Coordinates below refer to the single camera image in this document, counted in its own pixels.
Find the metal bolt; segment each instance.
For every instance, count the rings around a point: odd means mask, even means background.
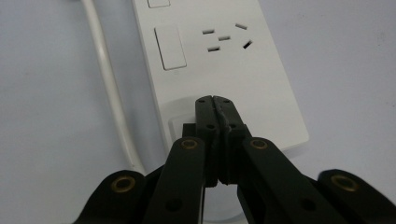
[[[198,146],[198,143],[195,140],[187,139],[181,142],[181,146],[184,149],[195,149]]]
[[[266,149],[268,147],[266,142],[264,142],[262,140],[258,140],[258,139],[251,140],[250,145],[257,149]]]
[[[125,193],[134,188],[136,181],[129,175],[119,176],[111,183],[111,189],[116,193]]]
[[[353,179],[344,175],[334,175],[331,177],[331,181],[338,188],[349,192],[354,192],[359,188],[359,185]]]

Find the white cable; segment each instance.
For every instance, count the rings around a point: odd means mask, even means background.
[[[105,82],[108,101],[110,102],[111,111],[113,112],[114,122],[120,137],[120,143],[124,150],[132,168],[145,175],[142,162],[136,152],[134,141],[131,137],[125,114],[122,109],[119,90],[117,88],[116,79],[114,78],[113,68],[111,67],[110,58],[108,56],[105,36],[103,34],[102,25],[99,21],[95,5],[92,0],[82,0],[85,11],[87,13],[88,22],[91,27],[93,42],[96,47],[96,53],[100,64],[103,81]]]

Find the white power strip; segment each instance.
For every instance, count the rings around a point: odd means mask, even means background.
[[[252,135],[281,149],[308,140],[257,0],[133,2],[168,148],[182,124],[194,122],[195,100],[206,95],[231,99]],[[207,189],[206,219],[240,214],[232,195],[230,187]]]

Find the socket hole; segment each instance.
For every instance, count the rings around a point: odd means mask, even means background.
[[[220,47],[213,47],[213,48],[207,49],[208,52],[213,52],[213,51],[218,51],[218,50],[220,50]]]
[[[247,49],[253,42],[251,42],[251,40],[249,40],[246,45],[244,45],[244,49]]]
[[[231,39],[231,37],[229,35],[219,37],[219,41],[229,40],[229,39]]]
[[[214,34],[214,33],[215,33],[215,30],[204,30],[204,31],[202,31],[203,35],[210,35],[210,34]]]
[[[236,23],[235,26],[238,27],[238,28],[241,28],[243,30],[247,30],[248,29],[248,27],[246,25],[242,25],[240,23]]]

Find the white table surface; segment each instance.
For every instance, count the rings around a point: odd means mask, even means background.
[[[96,3],[152,171],[165,155],[133,7]],[[396,1],[261,5],[310,133],[286,155],[305,175],[343,169],[396,203]],[[0,1],[0,223],[71,223],[128,168],[81,2]]]

